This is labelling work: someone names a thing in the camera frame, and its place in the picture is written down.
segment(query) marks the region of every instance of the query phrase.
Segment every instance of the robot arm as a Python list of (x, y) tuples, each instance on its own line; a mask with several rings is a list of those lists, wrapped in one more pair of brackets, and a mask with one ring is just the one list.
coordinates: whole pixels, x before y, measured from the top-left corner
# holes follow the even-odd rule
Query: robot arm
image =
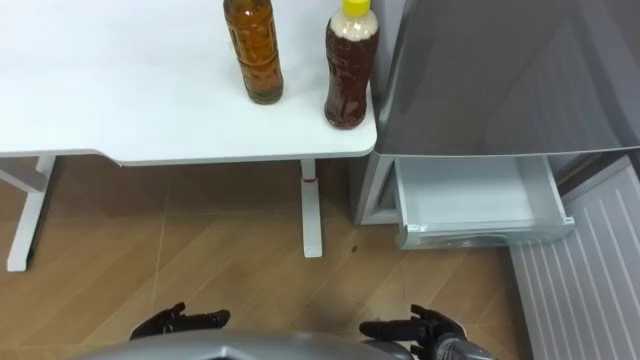
[(411, 353), (421, 360), (495, 360), (486, 350), (467, 340), (453, 319), (434, 310), (411, 305), (410, 320), (368, 321), (360, 332), (386, 342), (413, 341)]

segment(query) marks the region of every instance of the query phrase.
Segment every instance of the floor tile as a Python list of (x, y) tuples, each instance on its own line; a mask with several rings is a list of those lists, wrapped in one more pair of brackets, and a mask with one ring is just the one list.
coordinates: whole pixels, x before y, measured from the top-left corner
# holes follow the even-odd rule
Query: floor tile
[(504, 248), (470, 251), (430, 306), (462, 323), (477, 324), (494, 295), (508, 284), (509, 270), (503, 266), (507, 256)]
[(400, 320), (410, 315), (409, 303), (403, 286), (402, 262), (398, 263), (378, 288), (356, 310), (356, 316), (347, 329), (358, 331), (360, 323), (374, 320)]
[(20, 348), (17, 352), (22, 360), (63, 360), (92, 350), (84, 346), (35, 346)]
[(519, 302), (513, 301), (518, 298), (515, 283), (507, 283), (507, 286), (498, 289), (487, 307), (478, 319), (478, 324), (493, 326), (511, 325), (513, 319), (521, 316), (522, 308)]
[(189, 312), (240, 313), (283, 257), (301, 255), (300, 235), (298, 224), (275, 214), (169, 217), (156, 309), (185, 301)]
[(527, 348), (519, 346), (526, 342), (526, 329), (518, 328), (517, 324), (479, 325), (479, 327), (514, 358), (523, 360), (529, 358)]
[(173, 167), (120, 167), (82, 155), (60, 157), (50, 185), (48, 219), (162, 215)]
[[(37, 158), (18, 158), (18, 161), (28, 167), (35, 167)], [(22, 206), (27, 194), (0, 180), (0, 221), (14, 221), (20, 219)]]
[(407, 302), (430, 306), (469, 252), (469, 249), (410, 251), (402, 262)]
[(296, 161), (180, 167), (171, 178), (170, 214), (220, 214), (297, 209)]
[(323, 219), (340, 217), (351, 221), (349, 204), (349, 162), (345, 159), (316, 161)]
[(20, 351), (17, 349), (0, 349), (0, 359), (2, 360), (23, 360)]
[[(496, 339), (487, 333), (487, 329), (478, 325), (465, 326), (465, 329), (467, 331), (467, 336), (472, 342), (482, 346), (490, 354), (500, 360), (527, 359), (527, 357), (519, 357), (519, 354), (514, 353), (509, 347), (508, 343), (513, 341), (513, 338)], [(512, 329), (500, 329), (500, 332), (503, 334), (505, 334), (505, 331), (509, 332), (512, 331)]]
[[(18, 227), (17, 221), (1, 221), (0, 220), (0, 259), (6, 259), (7, 256), (9, 255), (9, 249), (11, 248), (11, 243), (13, 242), (13, 236), (16, 232), (17, 227)], [(2, 286), (3, 280), (6, 279), (6, 276), (2, 276), (2, 272), (4, 272), (5, 270), (6, 268), (3, 268), (0, 271), (0, 286)]]
[(357, 251), (355, 226), (347, 222), (323, 224), (324, 254), (321, 258), (302, 256), (301, 237), (294, 237), (296, 251), (282, 259), (282, 265), (260, 293), (251, 299), (246, 310), (234, 314), (235, 324), (247, 329), (278, 329), (290, 327), (320, 288)]
[(159, 218), (45, 224), (33, 267), (2, 274), (0, 344), (82, 343), (154, 276), (160, 229)]
[(100, 325), (92, 326), (93, 330), (83, 340), (84, 344), (116, 344), (126, 341), (131, 331), (143, 321), (150, 318), (153, 311), (153, 291), (155, 276), (137, 290), (131, 291), (131, 295), (120, 306), (112, 306), (106, 312), (104, 321)]
[[(354, 317), (406, 255), (395, 246), (396, 231), (393, 226), (358, 229), (349, 258), (321, 285), (291, 327), (320, 332), (351, 330)], [(388, 306), (404, 308), (405, 304)]]

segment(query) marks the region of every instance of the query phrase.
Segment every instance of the white table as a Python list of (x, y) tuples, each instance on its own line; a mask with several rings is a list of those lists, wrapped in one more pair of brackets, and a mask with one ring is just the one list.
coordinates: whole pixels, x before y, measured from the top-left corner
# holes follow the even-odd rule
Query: white table
[[(340, 2), (273, 0), (282, 99), (247, 97), (221, 0), (0, 0), (0, 178), (28, 192), (9, 271), (24, 271), (56, 155), (124, 166), (300, 159), (304, 253), (321, 256), (317, 158), (367, 154), (324, 119), (324, 31)], [(35, 169), (15, 157), (39, 156)]]

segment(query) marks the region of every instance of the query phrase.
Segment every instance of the white drawer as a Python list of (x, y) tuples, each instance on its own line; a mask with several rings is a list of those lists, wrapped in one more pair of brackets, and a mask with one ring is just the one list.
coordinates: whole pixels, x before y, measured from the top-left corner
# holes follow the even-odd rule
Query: white drawer
[(575, 225), (546, 157), (396, 159), (390, 185), (401, 249), (549, 242)]

